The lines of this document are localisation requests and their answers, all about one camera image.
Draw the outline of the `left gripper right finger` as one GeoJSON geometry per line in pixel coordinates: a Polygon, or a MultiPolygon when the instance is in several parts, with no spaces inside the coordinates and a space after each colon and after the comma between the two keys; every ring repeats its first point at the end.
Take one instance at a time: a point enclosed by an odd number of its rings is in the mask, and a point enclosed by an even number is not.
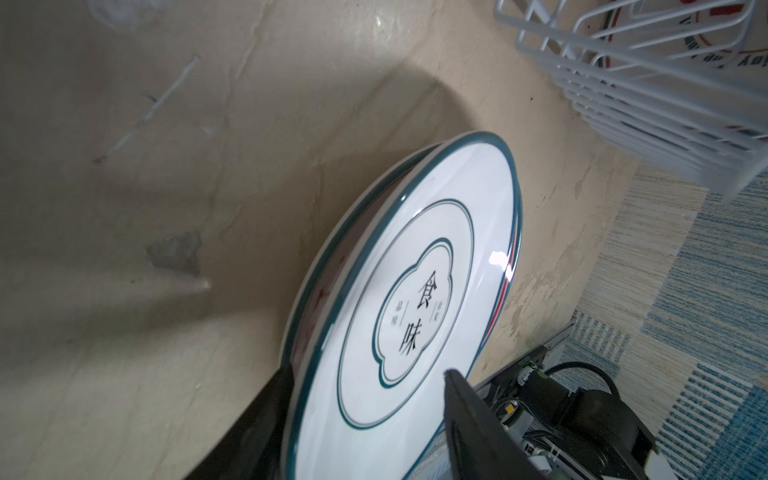
{"type": "Polygon", "coordinates": [[[541,479],[457,370],[444,373],[444,427],[455,479],[541,479]]]}

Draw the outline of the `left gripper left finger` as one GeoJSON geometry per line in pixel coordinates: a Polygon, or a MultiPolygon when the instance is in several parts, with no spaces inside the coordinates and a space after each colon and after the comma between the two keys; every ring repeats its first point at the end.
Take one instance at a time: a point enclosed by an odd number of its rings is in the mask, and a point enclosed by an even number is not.
{"type": "Polygon", "coordinates": [[[277,478],[293,386],[293,369],[279,368],[234,425],[185,478],[277,478]]]}

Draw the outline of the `white round plate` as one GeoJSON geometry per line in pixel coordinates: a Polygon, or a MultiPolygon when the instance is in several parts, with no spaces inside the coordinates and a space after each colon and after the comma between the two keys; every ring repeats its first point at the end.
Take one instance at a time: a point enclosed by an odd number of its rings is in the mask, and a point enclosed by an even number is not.
{"type": "Polygon", "coordinates": [[[325,296],[329,294],[357,239],[391,190],[437,146],[418,150],[390,167],[373,182],[345,212],[315,256],[292,305],[282,338],[279,366],[291,365],[293,355],[308,346],[325,296]]]}
{"type": "Polygon", "coordinates": [[[405,479],[443,425],[511,289],[522,192],[506,142],[435,144],[357,239],[293,355],[283,479],[405,479]]]}
{"type": "Polygon", "coordinates": [[[607,42],[767,84],[765,1],[634,1],[604,29],[607,42]]]}

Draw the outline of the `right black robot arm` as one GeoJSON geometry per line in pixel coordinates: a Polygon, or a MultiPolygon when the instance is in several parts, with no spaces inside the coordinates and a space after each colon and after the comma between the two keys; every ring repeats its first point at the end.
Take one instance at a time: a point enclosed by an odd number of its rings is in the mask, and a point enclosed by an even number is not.
{"type": "Polygon", "coordinates": [[[550,478],[678,477],[649,428],[596,365],[570,361],[545,369],[524,359],[483,381],[477,391],[528,458],[552,468],[550,478]],[[571,390],[554,378],[572,369],[597,375],[606,388],[571,390]]]}

